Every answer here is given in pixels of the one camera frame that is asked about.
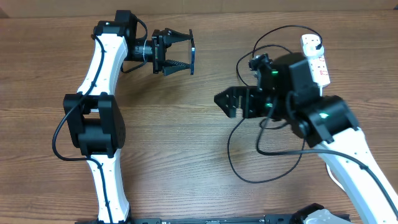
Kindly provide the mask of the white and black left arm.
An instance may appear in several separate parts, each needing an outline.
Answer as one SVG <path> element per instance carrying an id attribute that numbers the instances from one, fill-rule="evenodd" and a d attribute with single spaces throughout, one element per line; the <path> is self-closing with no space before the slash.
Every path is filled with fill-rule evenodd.
<path id="1" fill-rule="evenodd" d="M 139 67 L 153 65 L 154 73 L 171 75 L 181 70 L 194 72 L 193 33 L 165 28 L 137 37 L 144 25 L 129 10 L 118 10 L 113 21 L 99 21 L 93 29 L 95 51 L 83 83 L 75 94 L 63 100 L 73 145 L 88 163 L 96 188 L 98 216 L 94 223 L 132 223 L 121 172 L 121 149 L 126 127 L 115 91 L 124 62 Z"/>

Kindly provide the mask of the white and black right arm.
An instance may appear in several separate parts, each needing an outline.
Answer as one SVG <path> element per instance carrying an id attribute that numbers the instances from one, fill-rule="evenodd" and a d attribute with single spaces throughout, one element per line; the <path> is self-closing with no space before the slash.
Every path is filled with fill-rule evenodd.
<path id="1" fill-rule="evenodd" d="M 323 96 L 313 81 L 307 58 L 297 52 L 275 60 L 266 54 L 249 61 L 255 86 L 232 86 L 214 102 L 230 118 L 286 120 L 309 148 L 256 151 L 265 156 L 318 154 L 337 176 L 364 223 L 397 223 L 397 193 L 373 158 L 354 113 L 339 96 Z"/>

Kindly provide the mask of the black Samsung Galaxy smartphone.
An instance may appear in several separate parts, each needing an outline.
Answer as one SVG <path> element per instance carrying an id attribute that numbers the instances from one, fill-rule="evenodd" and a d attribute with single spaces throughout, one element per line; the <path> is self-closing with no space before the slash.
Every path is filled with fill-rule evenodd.
<path id="1" fill-rule="evenodd" d="M 189 54 L 189 59 L 190 59 L 190 74 L 193 75 L 194 74 L 194 70 L 195 70 L 195 52 L 196 52 L 196 48 L 195 48 L 195 42 L 194 42 L 194 37 L 193 37 L 193 31 L 190 29 L 190 45 L 189 45 L 189 49 L 190 49 L 190 54 Z"/>

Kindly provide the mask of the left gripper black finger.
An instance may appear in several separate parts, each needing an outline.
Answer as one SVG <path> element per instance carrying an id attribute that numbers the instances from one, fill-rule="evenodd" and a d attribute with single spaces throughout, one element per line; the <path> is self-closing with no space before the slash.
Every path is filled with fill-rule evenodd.
<path id="1" fill-rule="evenodd" d="M 164 31 L 165 31 L 164 44 L 169 47 L 173 43 L 183 42 L 183 41 L 191 39 L 190 34 L 183 34 L 183 33 L 177 32 L 177 31 L 169 29 L 169 28 L 165 28 Z"/>
<path id="2" fill-rule="evenodd" d="M 162 73 L 164 76 L 169 76 L 175 72 L 186 69 L 191 69 L 191 65 L 189 63 L 179 62 L 176 60 L 166 60 L 162 66 Z"/>

